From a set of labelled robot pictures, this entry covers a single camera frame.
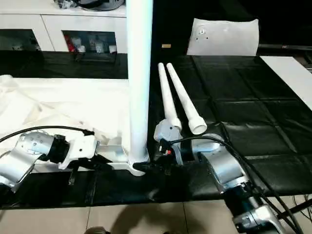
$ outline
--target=dark background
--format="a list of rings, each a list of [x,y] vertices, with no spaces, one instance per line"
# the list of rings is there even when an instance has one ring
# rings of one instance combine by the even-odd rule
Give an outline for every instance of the dark background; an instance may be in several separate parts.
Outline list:
[[[312,46],[311,9],[310,0],[155,0],[153,52],[185,55],[194,18],[259,19],[260,44]]]

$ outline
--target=black wire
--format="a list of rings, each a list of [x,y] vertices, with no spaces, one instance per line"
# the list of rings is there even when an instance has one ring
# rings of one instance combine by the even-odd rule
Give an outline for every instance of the black wire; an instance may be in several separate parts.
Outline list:
[[[305,201],[308,201],[309,200],[309,195],[304,195],[304,199],[305,199]],[[310,207],[308,207],[308,214],[309,214],[309,220],[312,223],[312,214],[311,214]]]
[[[79,131],[79,132],[83,132],[83,133],[89,132],[88,130],[85,130],[85,129],[69,127],[69,126],[59,126],[59,125],[37,126],[37,127],[22,129],[22,130],[19,130],[17,132],[6,135],[0,139],[0,143],[11,138],[11,137],[18,135],[18,134],[26,133],[26,132],[33,131],[33,130],[39,130],[39,129],[68,129],[68,130]]]
[[[297,202],[296,202],[296,198],[295,198],[294,195],[292,196],[292,201],[293,201],[293,203],[294,203],[295,206],[298,205]],[[309,209],[310,209],[310,208],[308,207],[309,216],[307,216],[303,211],[300,211],[300,213],[301,213],[305,218],[307,218],[308,220],[310,220],[310,222],[312,223],[311,212],[309,211]]]
[[[255,168],[255,166],[253,166],[248,159],[246,159],[243,155],[241,155],[232,145],[226,143],[223,140],[220,140],[218,138],[215,137],[211,137],[211,136],[192,136],[192,137],[187,137],[187,138],[183,138],[183,139],[178,139],[178,140],[173,140],[170,141],[170,144],[175,144],[175,143],[180,143],[183,141],[187,141],[187,140],[195,140],[195,139],[208,139],[208,140],[212,140],[214,142],[217,142],[221,145],[224,145],[225,147],[229,148],[234,154],[233,156],[240,162],[242,161],[244,164],[246,164],[248,167],[250,167],[250,169],[258,176],[258,178],[264,183],[264,185],[270,190],[270,192],[274,195],[274,197],[277,199],[277,201],[282,205],[282,207],[285,209],[285,211],[289,214],[289,217],[291,218],[295,229],[294,230],[296,233],[298,234],[303,234],[303,231],[297,221],[297,219],[294,217],[293,213],[289,210],[289,208],[287,207],[287,205],[285,204],[285,202],[280,198],[280,196],[277,194],[277,192],[272,188],[272,186],[266,181],[266,179],[262,176],[262,174]],[[256,186],[256,183],[253,179],[252,176],[250,176],[249,173],[249,179],[251,181],[251,183],[254,184],[254,186]]]

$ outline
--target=white sheet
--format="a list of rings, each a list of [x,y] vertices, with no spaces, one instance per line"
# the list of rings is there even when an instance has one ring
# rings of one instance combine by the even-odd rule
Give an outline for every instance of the white sheet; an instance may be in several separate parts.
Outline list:
[[[129,85],[121,79],[12,78],[0,76],[0,137],[40,125],[67,125],[94,130],[101,143],[122,137],[130,150]],[[81,134],[46,130],[67,140]],[[0,144],[11,150],[17,137]]]
[[[187,55],[255,56],[258,20],[232,22],[194,19]]]

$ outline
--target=white pole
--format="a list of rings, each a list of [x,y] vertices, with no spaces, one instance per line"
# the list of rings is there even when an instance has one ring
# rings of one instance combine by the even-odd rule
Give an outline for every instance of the white pole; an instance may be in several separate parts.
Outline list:
[[[189,120],[189,127],[191,132],[195,135],[204,133],[207,130],[205,120],[201,116],[199,116],[172,64],[168,63],[167,68],[172,82],[175,86],[175,90],[182,103],[187,119]]]
[[[170,86],[168,83],[165,66],[162,62],[158,64],[158,72],[159,72],[161,95],[162,95],[162,102],[164,105],[165,118],[173,126],[177,127],[181,131],[182,129],[181,121],[178,119],[177,114],[176,114],[176,108],[175,108],[174,100],[172,98]]]
[[[127,0],[130,87],[129,163],[149,160],[146,149],[150,87],[153,0]]]

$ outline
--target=shelf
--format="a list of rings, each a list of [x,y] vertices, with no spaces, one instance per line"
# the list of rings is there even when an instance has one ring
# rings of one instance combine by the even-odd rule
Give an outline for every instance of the shelf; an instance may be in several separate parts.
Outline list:
[[[52,0],[3,0],[0,14],[26,15],[74,15],[74,16],[101,16],[126,17],[126,5],[112,11],[88,11],[81,8],[59,9]]]

